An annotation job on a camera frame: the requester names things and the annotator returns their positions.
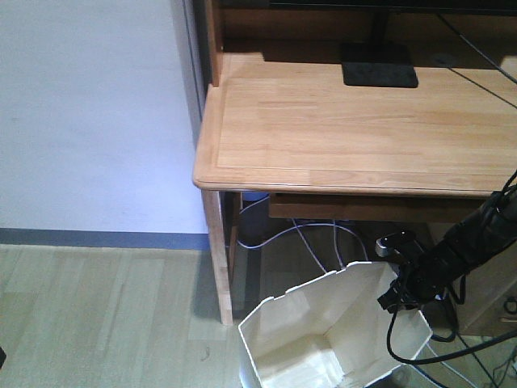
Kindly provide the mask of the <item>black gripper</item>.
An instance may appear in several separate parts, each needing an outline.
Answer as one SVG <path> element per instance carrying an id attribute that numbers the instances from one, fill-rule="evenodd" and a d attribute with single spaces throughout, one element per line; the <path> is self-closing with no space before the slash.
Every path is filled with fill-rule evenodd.
<path id="1" fill-rule="evenodd" d="M 428 281 L 421 266 L 407 262 L 400 266 L 397 278 L 377 302 L 383 310 L 394 314 L 399 310 L 421 309 L 439 293 L 440 287 Z"/>

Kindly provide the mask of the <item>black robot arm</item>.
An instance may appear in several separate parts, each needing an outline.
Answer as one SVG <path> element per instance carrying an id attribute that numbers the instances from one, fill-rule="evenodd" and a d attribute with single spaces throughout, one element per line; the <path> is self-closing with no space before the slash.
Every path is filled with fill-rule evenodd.
<path id="1" fill-rule="evenodd" d="M 415 234 L 401 230 L 376 240 L 376 253 L 396 252 L 404 258 L 397 279 L 378 298 L 389 313 L 419 308 L 447 290 L 465 302 L 465 277 L 516 242 L 516 187 L 493 192 L 463 221 L 426 249 Z"/>

